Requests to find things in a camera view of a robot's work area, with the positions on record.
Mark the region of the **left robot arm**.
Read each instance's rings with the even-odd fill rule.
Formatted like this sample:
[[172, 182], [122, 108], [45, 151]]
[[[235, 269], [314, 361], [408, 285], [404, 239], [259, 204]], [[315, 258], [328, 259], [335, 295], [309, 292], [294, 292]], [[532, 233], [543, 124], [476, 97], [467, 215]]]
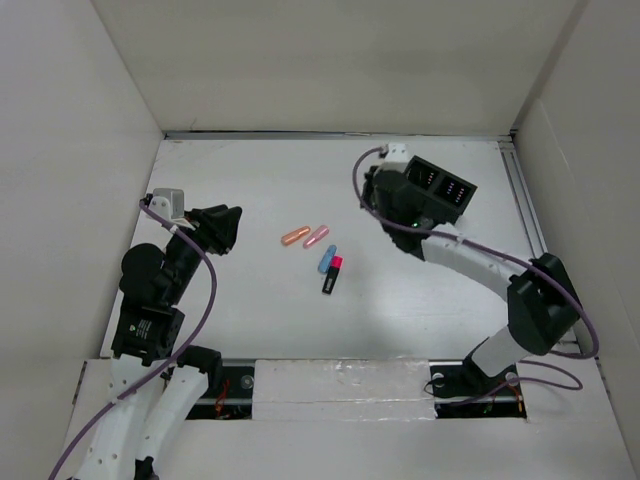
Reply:
[[161, 460], [195, 403], [222, 387], [220, 352], [193, 343], [202, 322], [182, 345], [176, 343], [185, 319], [177, 305], [199, 266], [212, 271], [211, 256], [231, 251], [242, 209], [218, 205], [171, 220], [154, 212], [153, 202], [142, 200], [141, 210], [171, 238], [164, 249], [138, 244], [122, 259], [110, 400], [66, 449], [93, 435], [77, 479], [158, 478]]

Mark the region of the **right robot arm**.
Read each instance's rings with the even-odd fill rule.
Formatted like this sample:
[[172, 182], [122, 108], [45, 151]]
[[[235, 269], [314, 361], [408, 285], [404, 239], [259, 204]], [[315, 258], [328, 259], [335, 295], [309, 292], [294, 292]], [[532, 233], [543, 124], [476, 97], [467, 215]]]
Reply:
[[464, 238], [454, 223], [475, 188], [455, 178], [454, 187], [464, 192], [440, 201], [436, 191], [443, 177], [413, 159], [408, 165], [374, 165], [354, 185], [362, 208], [380, 221], [398, 249], [453, 270], [505, 302], [505, 325], [475, 346], [456, 370], [425, 386], [437, 398], [466, 404], [509, 385], [507, 374], [516, 363], [554, 353], [584, 315], [558, 257], [544, 253], [522, 260]]

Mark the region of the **pink cap black highlighter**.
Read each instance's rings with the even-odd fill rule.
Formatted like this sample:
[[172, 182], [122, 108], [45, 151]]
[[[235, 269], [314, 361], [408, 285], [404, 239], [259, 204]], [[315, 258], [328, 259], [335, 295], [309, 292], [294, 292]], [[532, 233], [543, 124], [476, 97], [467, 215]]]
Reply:
[[341, 271], [342, 264], [343, 258], [341, 256], [336, 255], [332, 258], [325, 275], [325, 280], [322, 287], [323, 294], [330, 295], [332, 293], [336, 285], [339, 273]]

